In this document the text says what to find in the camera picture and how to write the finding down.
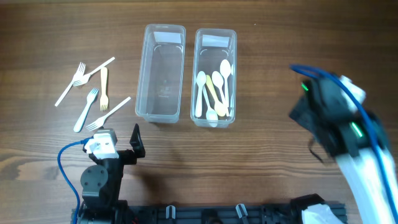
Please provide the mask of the yellow plastic fork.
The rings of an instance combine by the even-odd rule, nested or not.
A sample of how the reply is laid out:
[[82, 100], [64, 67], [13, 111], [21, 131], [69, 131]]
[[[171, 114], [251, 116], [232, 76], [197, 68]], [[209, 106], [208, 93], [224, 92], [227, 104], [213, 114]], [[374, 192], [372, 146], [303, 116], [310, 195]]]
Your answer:
[[109, 98], [107, 96], [108, 87], [108, 69], [103, 67], [101, 69], [101, 97], [100, 97], [100, 110], [106, 111], [109, 105]]

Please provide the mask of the white fork thick handle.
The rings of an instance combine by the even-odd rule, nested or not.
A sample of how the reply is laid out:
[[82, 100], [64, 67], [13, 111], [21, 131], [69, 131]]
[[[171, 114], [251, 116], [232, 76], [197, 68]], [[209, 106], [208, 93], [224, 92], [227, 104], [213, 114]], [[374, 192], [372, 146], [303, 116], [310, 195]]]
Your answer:
[[79, 116], [77, 122], [75, 123], [74, 127], [73, 127], [73, 131], [75, 133], [79, 133], [85, 123], [85, 119], [88, 115], [88, 112], [90, 110], [91, 105], [94, 103], [94, 101], [96, 100], [97, 96], [98, 96], [98, 92], [99, 89], [94, 88], [92, 89], [87, 97], [86, 97], [86, 105], [83, 108], [83, 111], [81, 112], [81, 115]]

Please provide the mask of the white spoon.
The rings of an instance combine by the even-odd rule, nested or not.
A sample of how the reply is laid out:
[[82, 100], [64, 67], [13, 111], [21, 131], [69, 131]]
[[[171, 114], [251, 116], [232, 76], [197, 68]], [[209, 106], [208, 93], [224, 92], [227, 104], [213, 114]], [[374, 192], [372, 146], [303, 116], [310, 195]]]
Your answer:
[[224, 96], [226, 99], [226, 107], [229, 107], [228, 77], [231, 75], [231, 65], [227, 59], [221, 61], [220, 73], [224, 78]]
[[228, 107], [226, 105], [226, 99], [223, 93], [223, 84], [224, 84], [224, 80], [223, 77], [221, 76], [220, 72], [218, 71], [214, 71], [212, 73], [212, 82], [213, 84], [219, 89], [220, 91], [220, 95], [221, 95], [221, 102], [226, 110], [226, 115], [229, 116], [229, 111], [228, 111]]
[[205, 102], [207, 105], [206, 119], [208, 120], [209, 125], [212, 128], [215, 128], [218, 125], [218, 115], [217, 115], [216, 111], [210, 106], [208, 94], [207, 94], [205, 87], [203, 87], [203, 96], [205, 97]]

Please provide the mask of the white spoon horizontal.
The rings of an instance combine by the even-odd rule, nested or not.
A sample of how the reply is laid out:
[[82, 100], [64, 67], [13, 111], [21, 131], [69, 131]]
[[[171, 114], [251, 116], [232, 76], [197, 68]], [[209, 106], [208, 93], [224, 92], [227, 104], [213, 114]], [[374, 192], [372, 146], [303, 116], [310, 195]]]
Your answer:
[[199, 71], [196, 79], [196, 84], [198, 85], [197, 101], [195, 105], [195, 116], [197, 118], [202, 115], [202, 93], [203, 86], [206, 83], [206, 74], [204, 71]]

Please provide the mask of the yellow plastic spoon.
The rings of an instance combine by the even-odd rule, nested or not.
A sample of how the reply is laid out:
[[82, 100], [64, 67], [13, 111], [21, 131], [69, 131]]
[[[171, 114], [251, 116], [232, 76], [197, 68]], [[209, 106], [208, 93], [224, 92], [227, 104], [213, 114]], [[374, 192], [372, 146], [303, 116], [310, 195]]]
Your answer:
[[216, 111], [218, 116], [225, 116], [226, 115], [226, 108], [224, 107], [224, 104], [218, 99], [218, 95], [216, 94], [214, 84], [210, 78], [209, 75], [206, 75], [206, 85], [212, 95], [212, 98], [215, 102], [214, 104], [214, 110]]

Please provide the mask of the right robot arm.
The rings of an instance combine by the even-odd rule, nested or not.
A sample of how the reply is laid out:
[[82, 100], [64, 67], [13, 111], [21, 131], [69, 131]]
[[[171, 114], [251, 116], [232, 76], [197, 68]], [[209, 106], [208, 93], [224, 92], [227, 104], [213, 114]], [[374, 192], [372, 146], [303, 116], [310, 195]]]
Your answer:
[[396, 166], [365, 92], [346, 77], [303, 80], [303, 96], [289, 116], [337, 163], [364, 223], [397, 223]]

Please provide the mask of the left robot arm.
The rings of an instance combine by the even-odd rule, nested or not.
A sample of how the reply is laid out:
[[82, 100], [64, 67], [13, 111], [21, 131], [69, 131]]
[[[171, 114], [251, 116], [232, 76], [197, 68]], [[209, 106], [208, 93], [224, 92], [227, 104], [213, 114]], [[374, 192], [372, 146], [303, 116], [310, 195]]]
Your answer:
[[83, 202], [77, 207], [72, 223], [138, 223], [125, 200], [119, 199], [124, 166], [137, 164], [146, 155], [139, 125], [135, 124], [129, 143], [131, 149], [116, 150], [114, 129], [98, 129], [84, 142], [83, 151], [95, 163], [81, 175]]

